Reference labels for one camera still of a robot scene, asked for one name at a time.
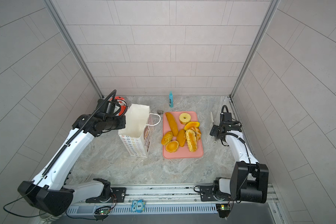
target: bag handle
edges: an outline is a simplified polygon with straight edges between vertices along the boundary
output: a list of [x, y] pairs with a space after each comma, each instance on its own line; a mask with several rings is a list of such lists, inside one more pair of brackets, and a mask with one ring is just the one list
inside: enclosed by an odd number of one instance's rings
[[154, 114], [154, 115], [157, 115], [157, 116], [159, 117], [159, 121], [158, 121], [158, 123], [156, 123], [156, 124], [146, 124], [146, 125], [148, 125], [148, 126], [155, 126], [155, 125], [157, 125], [157, 124], [160, 123], [160, 121], [161, 121], [161, 117], [160, 117], [158, 114]]

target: red object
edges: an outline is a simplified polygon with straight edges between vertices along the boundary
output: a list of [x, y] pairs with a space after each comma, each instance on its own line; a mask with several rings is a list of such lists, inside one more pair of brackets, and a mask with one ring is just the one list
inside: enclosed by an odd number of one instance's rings
[[[181, 124], [179, 122], [179, 115], [181, 113], [188, 113], [190, 114], [191, 121], [193, 122], [197, 122], [198, 121], [198, 116], [197, 113], [194, 111], [169, 111], [169, 113], [171, 113], [178, 125], [178, 130], [181, 130], [184, 128], [184, 124]], [[163, 114], [163, 135], [164, 136], [165, 133], [170, 131], [170, 127], [169, 127], [169, 123], [166, 117], [166, 113]], [[191, 152], [188, 149], [188, 145], [187, 142], [184, 144], [183, 147], [178, 148], [178, 150], [176, 152], [167, 152], [166, 151], [166, 146], [163, 146], [163, 157], [166, 159], [182, 159], [182, 158], [200, 158], [204, 155], [204, 151], [203, 151], [203, 144], [202, 144], [202, 140], [200, 139], [199, 141], [197, 141], [197, 145], [198, 148], [195, 152]]]

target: white paper bag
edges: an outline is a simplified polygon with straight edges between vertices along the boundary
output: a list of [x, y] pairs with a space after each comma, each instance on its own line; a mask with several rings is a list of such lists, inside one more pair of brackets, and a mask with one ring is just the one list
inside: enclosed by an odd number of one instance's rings
[[126, 112], [126, 128], [118, 130], [122, 142], [132, 156], [147, 157], [155, 125], [149, 106], [132, 104]]

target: black cable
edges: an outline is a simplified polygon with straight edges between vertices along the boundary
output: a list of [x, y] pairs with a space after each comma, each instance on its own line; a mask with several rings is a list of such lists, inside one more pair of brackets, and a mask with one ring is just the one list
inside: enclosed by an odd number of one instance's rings
[[16, 199], [16, 200], [14, 200], [14, 201], [12, 201], [12, 202], [10, 202], [10, 203], [7, 203], [6, 205], [4, 205], [4, 207], [3, 207], [3, 209], [5, 210], [5, 212], [7, 212], [7, 213], [10, 213], [11, 215], [15, 215], [15, 216], [18, 216], [18, 217], [23, 217], [23, 218], [33, 218], [33, 217], [38, 217], [38, 216], [40, 216], [40, 215], [43, 215], [43, 214], [46, 214], [46, 212], [45, 213], [42, 213], [42, 214], [40, 214], [40, 211], [39, 211], [39, 214], [38, 215], [33, 215], [33, 216], [25, 216], [25, 215], [18, 215], [18, 214], [15, 214], [15, 213], [12, 213], [12, 212], [10, 212], [10, 211], [8, 211], [8, 210], [6, 210], [6, 206], [8, 206], [9, 204], [12, 204], [12, 203], [14, 203], [14, 202], [17, 202], [18, 200], [20, 200], [20, 199], [22, 199], [22, 198], [24, 198], [24, 197], [26, 197], [29, 193], [31, 193], [32, 191], [33, 191], [33, 189], [42, 181], [42, 179], [43, 178], [41, 178], [41, 180], [26, 194], [26, 195], [24, 195], [24, 196], [22, 196], [21, 198], [19, 198], [19, 199]]
[[72, 219], [86, 219], [86, 220], [95, 220], [95, 221], [98, 221], [98, 219], [88, 219], [88, 218], [82, 218], [82, 217], [71, 217], [67, 214], [67, 210], [65, 211], [67, 217], [69, 218], [72, 218]]

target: metal frame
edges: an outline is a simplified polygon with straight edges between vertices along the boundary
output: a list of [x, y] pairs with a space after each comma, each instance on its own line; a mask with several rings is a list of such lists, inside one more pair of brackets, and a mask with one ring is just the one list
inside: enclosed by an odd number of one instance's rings
[[63, 24], [60, 16], [57, 13], [56, 8], [52, 4], [51, 0], [42, 0], [47, 11], [49, 12], [52, 20], [54, 20], [58, 30], [63, 36], [63, 39], [66, 41], [68, 47], [70, 48], [71, 52], [73, 53], [73, 56], [76, 58], [78, 64], [82, 68], [83, 72], [87, 76], [87, 78], [90, 80], [90, 83], [94, 86], [95, 91], [98, 93], [100, 98], [103, 98], [103, 94], [101, 90], [99, 89], [97, 83], [94, 81], [93, 76], [90, 72], [90, 70], [87, 68], [87, 65], [85, 61], [83, 60], [80, 52], [78, 51], [75, 43], [73, 42], [73, 39], [71, 38], [70, 34], [68, 33], [66, 26]]
[[244, 62], [244, 65], [242, 66], [242, 70], [240, 71], [240, 74], [237, 78], [237, 82], [234, 85], [233, 91], [230, 94], [230, 97], [233, 98], [235, 96], [235, 94], [237, 93], [237, 88], [239, 87], [240, 83], [242, 82], [242, 78], [244, 77], [246, 70], [248, 69], [251, 60], [253, 59], [253, 56], [256, 52], [256, 50], [258, 49], [258, 46], [261, 42], [261, 40], [263, 39], [263, 36], [265, 34], [266, 29], [269, 26], [269, 23], [276, 11], [276, 8], [278, 6], [280, 0], [271, 0], [269, 8], [265, 14], [265, 17], [263, 19], [263, 22], [260, 25], [259, 31], [254, 39], [254, 42], [251, 46], [251, 49], [249, 51], [249, 54]]

